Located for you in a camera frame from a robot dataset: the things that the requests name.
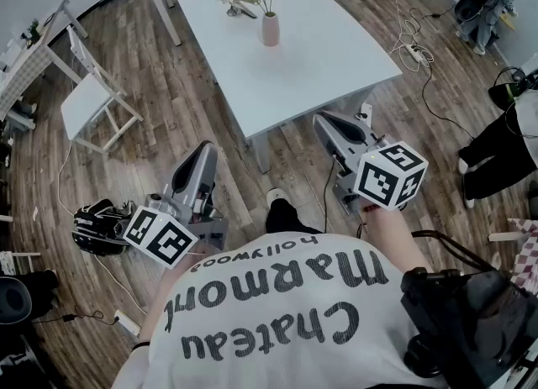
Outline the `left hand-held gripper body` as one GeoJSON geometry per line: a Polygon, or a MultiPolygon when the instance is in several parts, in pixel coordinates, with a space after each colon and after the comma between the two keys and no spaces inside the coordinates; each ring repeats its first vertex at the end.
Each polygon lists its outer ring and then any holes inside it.
{"type": "Polygon", "coordinates": [[[124,230],[123,239],[168,269],[186,255],[194,255],[199,243],[222,251],[228,220],[213,205],[213,189],[203,187],[192,196],[174,192],[146,196],[124,230]]]}

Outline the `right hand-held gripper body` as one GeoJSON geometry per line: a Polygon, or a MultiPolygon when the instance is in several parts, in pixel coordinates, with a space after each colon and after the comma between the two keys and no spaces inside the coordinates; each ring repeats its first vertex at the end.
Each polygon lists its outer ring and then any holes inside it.
{"type": "Polygon", "coordinates": [[[333,192],[348,213],[359,210],[361,197],[394,210],[416,196],[427,168],[428,161],[403,141],[390,144],[368,134],[356,169],[341,166],[333,192]]]}

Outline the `pink ceramic vase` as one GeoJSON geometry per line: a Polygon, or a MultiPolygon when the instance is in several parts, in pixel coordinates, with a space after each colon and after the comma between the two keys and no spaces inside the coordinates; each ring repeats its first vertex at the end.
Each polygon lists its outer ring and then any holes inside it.
{"type": "Polygon", "coordinates": [[[265,13],[261,26],[262,42],[265,46],[278,45],[280,40],[280,25],[278,16],[274,12],[265,13]]]}

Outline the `person's right forearm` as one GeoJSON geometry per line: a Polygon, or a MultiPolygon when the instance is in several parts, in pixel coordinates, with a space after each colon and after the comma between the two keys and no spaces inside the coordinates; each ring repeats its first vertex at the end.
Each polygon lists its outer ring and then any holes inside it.
{"type": "Polygon", "coordinates": [[[384,208],[364,213],[370,243],[380,250],[402,273],[415,268],[433,269],[415,243],[409,226],[399,210],[384,208]]]}

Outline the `black shoulder bag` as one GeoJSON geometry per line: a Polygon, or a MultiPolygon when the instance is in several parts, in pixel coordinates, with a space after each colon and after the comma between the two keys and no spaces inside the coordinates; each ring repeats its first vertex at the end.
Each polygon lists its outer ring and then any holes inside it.
{"type": "Polygon", "coordinates": [[[403,275],[401,303],[419,331],[404,364],[421,378],[443,376],[451,389],[493,389],[518,370],[514,389],[538,384],[538,297],[445,234],[412,235],[437,240],[475,271],[403,275]]]}

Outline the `black and white backpack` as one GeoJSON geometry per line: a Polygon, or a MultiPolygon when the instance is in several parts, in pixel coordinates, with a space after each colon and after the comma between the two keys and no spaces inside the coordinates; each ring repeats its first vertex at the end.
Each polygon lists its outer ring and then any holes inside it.
{"type": "Polygon", "coordinates": [[[124,233],[135,211],[135,203],[127,201],[117,208],[109,199],[79,208],[74,215],[71,236],[87,253],[120,255],[129,248],[124,233]]]}

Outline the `person's white shoe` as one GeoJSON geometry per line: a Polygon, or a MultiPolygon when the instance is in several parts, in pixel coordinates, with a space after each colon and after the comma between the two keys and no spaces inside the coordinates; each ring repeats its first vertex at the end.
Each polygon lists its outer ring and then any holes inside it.
{"type": "Polygon", "coordinates": [[[283,199],[286,202],[290,202],[289,196],[283,191],[281,188],[272,188],[270,191],[266,194],[266,202],[267,206],[270,207],[273,202],[275,202],[278,199],[283,199]]]}

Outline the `white table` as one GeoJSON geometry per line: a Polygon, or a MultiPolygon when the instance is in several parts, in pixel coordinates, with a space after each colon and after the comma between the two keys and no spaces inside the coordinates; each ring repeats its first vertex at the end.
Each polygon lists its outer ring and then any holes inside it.
{"type": "Polygon", "coordinates": [[[261,20],[230,17],[219,0],[177,0],[261,172],[270,169],[267,133],[342,99],[356,113],[396,63],[335,0],[273,0],[276,46],[261,20]]]}

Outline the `person's black trouser leg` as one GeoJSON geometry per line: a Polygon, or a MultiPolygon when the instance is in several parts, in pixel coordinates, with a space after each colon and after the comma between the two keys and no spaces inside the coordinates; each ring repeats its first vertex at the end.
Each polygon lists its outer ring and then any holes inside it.
{"type": "Polygon", "coordinates": [[[296,208],[284,198],[278,198],[271,203],[266,217],[266,232],[320,234],[319,230],[304,225],[298,218],[296,208]]]}

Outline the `white wooden chair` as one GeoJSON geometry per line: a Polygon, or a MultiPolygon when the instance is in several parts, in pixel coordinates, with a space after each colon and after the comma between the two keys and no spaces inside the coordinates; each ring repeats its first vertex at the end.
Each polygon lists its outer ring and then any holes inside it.
{"type": "Polygon", "coordinates": [[[71,143],[78,143],[101,154],[107,154],[118,139],[135,122],[141,122],[143,117],[135,111],[126,101],[128,93],[93,57],[90,50],[83,44],[74,28],[66,27],[71,43],[71,52],[86,69],[87,74],[80,83],[76,84],[69,96],[61,104],[61,114],[67,138],[71,143]],[[119,126],[111,113],[110,105],[119,104],[131,114],[130,119],[119,126]],[[100,114],[104,113],[111,123],[113,135],[103,146],[98,146],[84,139],[82,134],[85,128],[94,123],[100,114]]]}

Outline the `white printed t-shirt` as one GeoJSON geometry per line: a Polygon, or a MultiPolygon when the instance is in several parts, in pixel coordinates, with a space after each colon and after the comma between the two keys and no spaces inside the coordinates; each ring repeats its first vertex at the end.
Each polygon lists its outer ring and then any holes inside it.
{"type": "Polygon", "coordinates": [[[402,271],[339,234],[266,234],[189,266],[113,389],[448,389],[404,364],[402,271]]]}

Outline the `red checkered cloth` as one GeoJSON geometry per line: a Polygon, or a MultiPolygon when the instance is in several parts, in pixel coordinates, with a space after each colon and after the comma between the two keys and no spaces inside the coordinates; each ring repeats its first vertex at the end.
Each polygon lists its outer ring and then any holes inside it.
{"type": "Polygon", "coordinates": [[[511,281],[538,298],[538,220],[509,218],[509,223],[525,237],[514,260],[511,281]]]}

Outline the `silver metal tool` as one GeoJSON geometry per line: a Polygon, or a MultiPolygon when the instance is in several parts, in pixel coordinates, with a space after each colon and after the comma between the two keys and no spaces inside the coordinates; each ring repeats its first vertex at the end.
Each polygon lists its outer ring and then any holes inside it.
{"type": "Polygon", "coordinates": [[[239,1],[230,1],[229,9],[226,13],[230,17],[239,17],[241,15],[244,15],[248,18],[257,19],[257,16],[239,1]]]}

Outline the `grey round padded seat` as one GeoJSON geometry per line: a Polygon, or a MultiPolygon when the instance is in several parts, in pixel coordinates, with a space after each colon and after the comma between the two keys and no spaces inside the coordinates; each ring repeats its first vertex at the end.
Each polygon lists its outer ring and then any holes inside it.
{"type": "Polygon", "coordinates": [[[0,325],[23,322],[32,309],[27,287],[11,276],[0,276],[0,325]]]}

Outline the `desk with checked cloth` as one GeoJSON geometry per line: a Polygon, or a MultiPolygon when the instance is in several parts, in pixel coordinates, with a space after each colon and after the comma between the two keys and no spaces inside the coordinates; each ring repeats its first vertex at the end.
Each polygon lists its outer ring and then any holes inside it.
{"type": "Polygon", "coordinates": [[[40,25],[38,32],[40,40],[21,54],[10,67],[9,73],[0,81],[0,121],[6,117],[14,118],[13,105],[23,95],[29,85],[50,65],[56,65],[73,82],[78,84],[82,79],[50,48],[54,38],[56,23],[61,14],[65,14],[79,35],[85,39],[87,31],[82,27],[76,16],[69,9],[70,1],[61,0],[57,9],[50,15],[47,24],[40,25]]]}

